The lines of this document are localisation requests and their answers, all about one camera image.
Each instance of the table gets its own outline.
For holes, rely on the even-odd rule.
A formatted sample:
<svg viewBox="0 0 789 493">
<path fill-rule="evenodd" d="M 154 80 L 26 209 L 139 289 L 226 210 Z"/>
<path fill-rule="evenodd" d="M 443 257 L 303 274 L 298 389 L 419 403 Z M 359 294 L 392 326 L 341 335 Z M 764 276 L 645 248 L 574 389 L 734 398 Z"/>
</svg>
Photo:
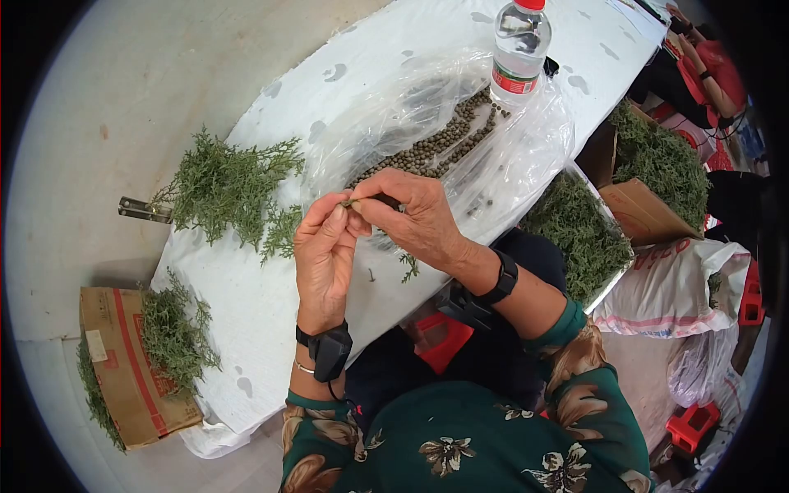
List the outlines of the table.
<svg viewBox="0 0 789 493">
<path fill-rule="evenodd" d="M 321 132 L 355 95 L 396 77 L 409 58 L 469 44 L 492 50 L 492 22 L 506 3 L 393 2 L 339 32 L 264 88 L 227 142 L 264 147 L 298 136 L 309 156 Z M 623 97 L 656 44 L 605 0 L 549 0 L 545 10 L 554 29 L 548 56 L 561 66 L 555 80 L 574 119 L 575 156 Z M 281 184 L 279 199 L 282 204 L 299 202 L 298 179 Z M 295 348 L 298 296 L 293 261 L 275 258 L 261 269 L 254 250 L 237 245 L 229 230 L 213 247 L 199 229 L 171 233 L 151 283 L 153 289 L 166 286 L 165 270 L 172 267 L 211 305 L 210 339 L 222 358 L 222 371 L 207 369 L 197 386 L 199 403 L 212 424 L 181 433 L 186 446 L 205 458 L 244 445 L 282 408 Z M 402 265 L 394 265 L 357 259 L 346 313 L 354 353 L 447 280 L 444 273 L 421 264 L 420 275 L 403 286 Z M 375 282 L 369 281 L 368 267 L 375 272 Z"/>
</svg>

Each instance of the black wristband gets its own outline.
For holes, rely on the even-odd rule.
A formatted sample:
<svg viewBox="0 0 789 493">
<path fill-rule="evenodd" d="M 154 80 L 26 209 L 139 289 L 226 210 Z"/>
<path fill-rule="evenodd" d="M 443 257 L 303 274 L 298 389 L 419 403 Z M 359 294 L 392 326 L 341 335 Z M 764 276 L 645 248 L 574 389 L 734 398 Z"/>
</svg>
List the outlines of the black wristband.
<svg viewBox="0 0 789 493">
<path fill-rule="evenodd" d="M 499 268 L 499 281 L 496 282 L 495 287 L 477 299 L 487 305 L 493 305 L 503 300 L 505 297 L 510 296 L 512 289 L 518 282 L 518 265 L 506 253 L 501 253 L 495 248 L 491 248 L 499 260 L 501 260 L 501 267 Z"/>
<path fill-rule="evenodd" d="M 340 376 L 353 345 L 345 320 L 341 325 L 318 335 L 307 335 L 297 325 L 296 341 L 309 348 L 309 358 L 315 361 L 313 376 L 319 382 L 330 382 Z"/>
</svg>

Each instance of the silver bracelet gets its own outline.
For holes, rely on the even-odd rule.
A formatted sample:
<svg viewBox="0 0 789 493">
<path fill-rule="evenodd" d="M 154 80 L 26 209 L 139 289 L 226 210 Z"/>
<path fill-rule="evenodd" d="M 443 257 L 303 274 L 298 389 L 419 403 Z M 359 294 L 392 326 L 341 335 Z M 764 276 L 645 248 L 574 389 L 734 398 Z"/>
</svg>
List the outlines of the silver bracelet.
<svg viewBox="0 0 789 493">
<path fill-rule="evenodd" d="M 294 363 L 296 364 L 298 369 L 302 370 L 303 372 L 307 372 L 307 373 L 311 373 L 311 374 L 315 375 L 315 370 L 310 370 L 309 368 L 305 367 L 304 365 L 302 365 L 301 363 L 299 363 L 296 360 L 294 360 Z"/>
</svg>

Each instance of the red bottle label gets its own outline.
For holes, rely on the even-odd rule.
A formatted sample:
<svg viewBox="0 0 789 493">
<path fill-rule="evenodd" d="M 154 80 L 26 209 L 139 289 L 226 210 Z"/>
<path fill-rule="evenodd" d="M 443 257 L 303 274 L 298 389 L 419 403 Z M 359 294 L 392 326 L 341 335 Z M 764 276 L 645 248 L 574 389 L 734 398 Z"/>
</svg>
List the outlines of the red bottle label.
<svg viewBox="0 0 789 493">
<path fill-rule="evenodd" d="M 528 94 L 537 86 L 538 77 L 539 75 L 534 77 L 515 76 L 507 72 L 507 70 L 499 65 L 496 60 L 493 61 L 493 80 L 500 88 L 507 92 L 513 94 Z"/>
</svg>

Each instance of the person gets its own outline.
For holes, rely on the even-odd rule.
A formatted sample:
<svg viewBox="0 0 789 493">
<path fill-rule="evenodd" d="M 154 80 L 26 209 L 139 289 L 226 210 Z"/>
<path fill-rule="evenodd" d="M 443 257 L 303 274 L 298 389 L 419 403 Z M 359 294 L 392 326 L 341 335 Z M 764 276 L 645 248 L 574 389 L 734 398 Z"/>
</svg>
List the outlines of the person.
<svg viewBox="0 0 789 493">
<path fill-rule="evenodd" d="M 720 41 L 707 40 L 676 6 L 666 8 L 685 25 L 687 37 L 679 35 L 683 55 L 675 60 L 658 50 L 628 94 L 641 105 L 652 92 L 700 129 L 716 129 L 721 119 L 729 121 L 745 108 L 745 88 Z"/>
<path fill-rule="evenodd" d="M 712 185 L 707 195 L 707 212 L 721 224 L 705 231 L 704 237 L 723 243 L 735 241 L 754 260 L 759 260 L 761 196 L 772 178 L 729 170 L 710 171 L 707 178 Z"/>
<path fill-rule="evenodd" d="M 371 198 L 379 193 L 405 210 Z M 511 374 L 506 363 L 493 363 L 505 374 L 487 368 L 511 357 L 511 344 L 482 344 L 490 357 L 467 358 L 459 371 L 438 376 L 419 366 L 413 343 L 401 344 L 396 327 L 328 383 L 316 380 L 315 362 L 297 344 L 283 413 L 281 491 L 651 491 L 643 435 L 600 332 L 562 292 L 558 249 L 510 232 L 497 246 L 520 264 L 514 284 L 502 283 L 509 277 L 502 271 L 513 272 L 510 257 L 461 235 L 436 179 L 386 168 L 309 208 L 294 235 L 301 331 L 343 324 L 356 242 L 371 225 L 479 299 L 511 288 L 497 291 L 503 297 L 492 307 L 501 324 L 490 332 L 503 334 L 493 340 L 512 335 L 520 353 L 540 355 L 531 371 L 547 382 L 550 419 L 535 414 L 529 392 L 518 393 L 518 380 L 531 375 Z M 466 346 L 477 345 L 477 332 Z"/>
</svg>

